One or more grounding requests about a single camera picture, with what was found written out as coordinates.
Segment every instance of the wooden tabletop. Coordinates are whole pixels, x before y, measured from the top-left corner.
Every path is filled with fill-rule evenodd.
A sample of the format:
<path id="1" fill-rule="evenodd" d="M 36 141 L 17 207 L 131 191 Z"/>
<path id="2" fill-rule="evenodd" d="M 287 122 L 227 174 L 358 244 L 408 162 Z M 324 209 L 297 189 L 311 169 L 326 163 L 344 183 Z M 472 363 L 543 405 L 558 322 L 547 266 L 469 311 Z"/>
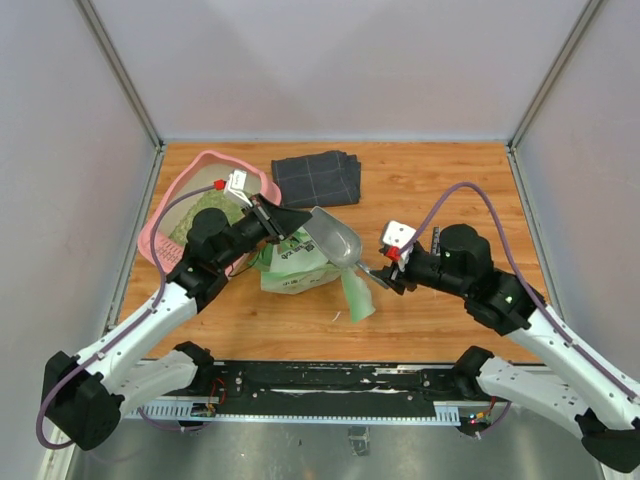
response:
<path id="1" fill-rule="evenodd" d="M 362 162 L 360 203 L 329 211 L 360 234 L 363 259 L 372 268 L 386 263 L 377 250 L 388 220 L 417 227 L 447 187 L 463 180 L 475 182 L 495 204 L 523 273 L 546 294 L 501 144 L 175 143 L 167 149 L 151 211 L 173 179 L 207 149 L 243 159 L 269 175 L 270 162 L 275 159 L 331 149 L 356 154 Z M 474 192 L 455 193 L 436 216 L 441 227 L 452 223 L 472 225 L 490 241 L 496 265 L 509 270 L 491 217 Z M 165 337 L 150 356 L 162 356 L 174 345 L 191 340 L 211 349 L 221 360 L 453 362 L 467 347 L 478 345 L 515 362 L 538 361 L 475 323 L 458 298 L 427 288 L 401 297 L 367 282 L 377 311 L 352 324 L 339 280 L 298 295 L 278 295 L 262 292 L 259 273 L 250 270 L 232 279 L 205 311 Z M 157 287 L 156 270 L 138 255 L 121 318 L 130 315 Z M 337 312 L 342 314 L 332 321 Z"/>

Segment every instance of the folded cloth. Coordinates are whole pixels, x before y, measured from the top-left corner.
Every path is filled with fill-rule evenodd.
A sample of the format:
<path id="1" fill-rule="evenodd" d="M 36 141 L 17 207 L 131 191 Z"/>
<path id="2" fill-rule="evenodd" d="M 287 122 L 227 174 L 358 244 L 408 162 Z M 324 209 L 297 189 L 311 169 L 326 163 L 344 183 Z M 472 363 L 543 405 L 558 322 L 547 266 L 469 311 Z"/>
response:
<path id="1" fill-rule="evenodd" d="M 271 172 L 285 207 L 331 207 L 360 201 L 361 166 L 355 155 L 331 150 L 273 160 Z"/>

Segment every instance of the white wall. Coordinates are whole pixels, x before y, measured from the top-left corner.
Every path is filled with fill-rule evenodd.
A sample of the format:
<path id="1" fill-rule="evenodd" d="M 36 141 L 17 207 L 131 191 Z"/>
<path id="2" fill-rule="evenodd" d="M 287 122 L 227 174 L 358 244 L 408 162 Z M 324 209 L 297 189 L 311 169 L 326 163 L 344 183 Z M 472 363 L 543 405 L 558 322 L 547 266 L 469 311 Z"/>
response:
<path id="1" fill-rule="evenodd" d="M 567 321 L 640 378 L 640 3 L 609 0 L 518 149 Z"/>
<path id="2" fill-rule="evenodd" d="M 170 139 L 506 140 L 585 0 L 95 0 Z"/>
<path id="3" fill-rule="evenodd" d="M 73 2 L 0 2 L 0 478 L 40 467 L 44 364 L 104 325 L 152 154 Z"/>

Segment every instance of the gray plastic scoop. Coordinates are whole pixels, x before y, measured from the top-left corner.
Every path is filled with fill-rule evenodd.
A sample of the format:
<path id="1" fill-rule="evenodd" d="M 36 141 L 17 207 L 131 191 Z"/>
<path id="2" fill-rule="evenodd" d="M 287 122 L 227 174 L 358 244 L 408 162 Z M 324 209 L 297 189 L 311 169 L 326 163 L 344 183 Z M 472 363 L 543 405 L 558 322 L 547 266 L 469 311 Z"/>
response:
<path id="1" fill-rule="evenodd" d="M 360 235 L 321 207 L 313 207 L 311 215 L 311 220 L 303 228 L 331 263 L 339 268 L 356 266 L 378 285 L 389 288 L 382 280 L 371 275 L 369 267 L 360 260 Z"/>

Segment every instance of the pink basket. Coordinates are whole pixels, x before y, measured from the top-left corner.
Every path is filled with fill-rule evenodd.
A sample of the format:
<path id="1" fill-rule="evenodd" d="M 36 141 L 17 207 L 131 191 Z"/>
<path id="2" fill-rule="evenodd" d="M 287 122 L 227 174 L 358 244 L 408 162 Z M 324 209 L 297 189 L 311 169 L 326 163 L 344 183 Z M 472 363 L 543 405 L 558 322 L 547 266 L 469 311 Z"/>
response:
<path id="1" fill-rule="evenodd" d="M 160 205 L 158 205 L 156 211 L 142 228 L 140 235 L 138 235 L 138 250 L 142 256 L 153 263 L 153 258 L 151 257 L 151 228 L 171 200 L 197 188 L 211 185 L 216 180 L 226 180 L 236 168 L 245 170 L 248 174 L 247 183 L 245 184 L 247 193 L 261 193 L 270 202 L 276 205 L 280 204 L 282 198 L 280 189 L 267 178 L 264 172 L 237 158 L 213 150 L 205 150 L 173 181 L 167 193 L 162 197 Z M 160 264 L 165 273 L 169 273 L 176 266 L 184 250 L 183 247 L 169 240 L 169 235 L 199 198 L 200 195 L 194 195 L 178 203 L 160 222 L 156 233 L 155 246 Z M 237 268 L 245 260 L 245 257 L 238 260 L 232 267 L 229 267 L 227 275 L 233 268 Z"/>

